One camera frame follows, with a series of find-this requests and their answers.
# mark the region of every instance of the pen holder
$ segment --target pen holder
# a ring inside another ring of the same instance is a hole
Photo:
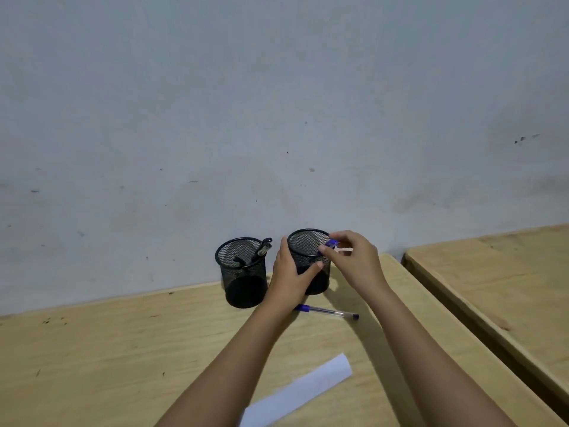
[[[233,307],[254,307],[265,297],[265,258],[251,262],[260,244],[261,240],[256,238],[235,238],[223,243],[215,252],[215,260],[221,267],[225,299]]]
[[[287,238],[288,249],[296,264],[296,272],[302,274],[310,265],[322,261],[324,267],[310,282],[306,295],[322,294],[330,285],[330,260],[320,255],[318,246],[330,241],[327,232],[319,229],[299,229]]]

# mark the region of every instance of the wooden board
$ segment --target wooden board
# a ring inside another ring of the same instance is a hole
[[[569,224],[415,247],[404,262],[535,376],[566,417]]]
[[[519,426],[563,425],[394,258],[381,261],[411,311]],[[309,303],[360,320],[301,313],[253,401],[344,352],[352,377],[279,425],[422,425],[379,324],[337,269]],[[0,425],[151,426],[249,314],[227,305],[217,283],[4,317]]]

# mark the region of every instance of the white wall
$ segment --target white wall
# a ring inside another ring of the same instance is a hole
[[[569,220],[568,12],[0,0],[0,313],[217,280],[234,236]]]

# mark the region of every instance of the wooden desk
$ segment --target wooden desk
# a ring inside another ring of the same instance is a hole
[[[404,263],[568,419],[568,224],[415,247]]]
[[[563,425],[394,258],[381,260],[403,301],[519,426]],[[332,277],[310,304],[357,311],[360,320],[300,314],[253,401],[344,352],[352,377],[279,425],[422,425],[380,326],[335,268]],[[227,305],[215,284],[4,317],[0,425],[150,426],[249,314]]]

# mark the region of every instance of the left hand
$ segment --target left hand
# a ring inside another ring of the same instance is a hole
[[[288,250],[286,237],[281,239],[281,248],[276,254],[273,277],[268,286],[263,305],[270,305],[283,314],[288,314],[302,301],[312,279],[322,270],[324,263],[312,264],[302,274],[296,273],[294,259]]]

